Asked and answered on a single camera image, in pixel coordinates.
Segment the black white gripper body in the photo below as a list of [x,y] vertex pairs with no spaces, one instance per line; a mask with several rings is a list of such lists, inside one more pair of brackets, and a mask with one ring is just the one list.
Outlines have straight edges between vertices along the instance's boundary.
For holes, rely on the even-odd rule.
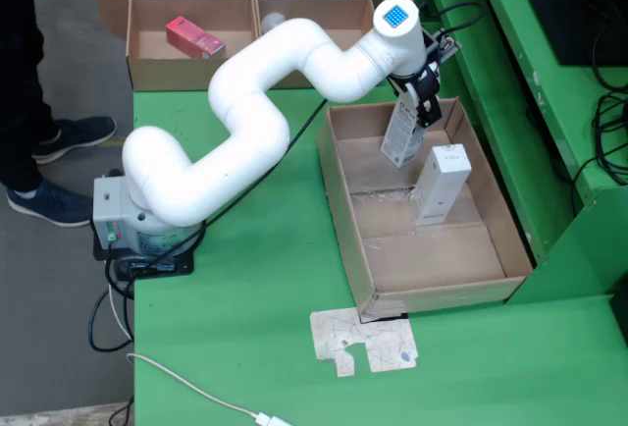
[[421,98],[426,98],[431,94],[438,94],[440,91],[440,65],[438,62],[432,62],[426,64],[424,68],[409,76],[396,76],[396,75],[388,75],[387,81],[389,85],[391,85],[391,77],[399,77],[410,80],[418,94]]

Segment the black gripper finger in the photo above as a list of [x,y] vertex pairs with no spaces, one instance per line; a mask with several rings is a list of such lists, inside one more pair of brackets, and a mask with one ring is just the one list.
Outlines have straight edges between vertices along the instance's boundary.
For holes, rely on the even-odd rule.
[[418,94],[410,80],[391,77],[391,86],[394,88],[396,95],[403,93],[407,95],[412,102],[418,101]]
[[425,99],[418,98],[417,122],[422,128],[429,128],[442,117],[442,110],[436,94],[431,94]]

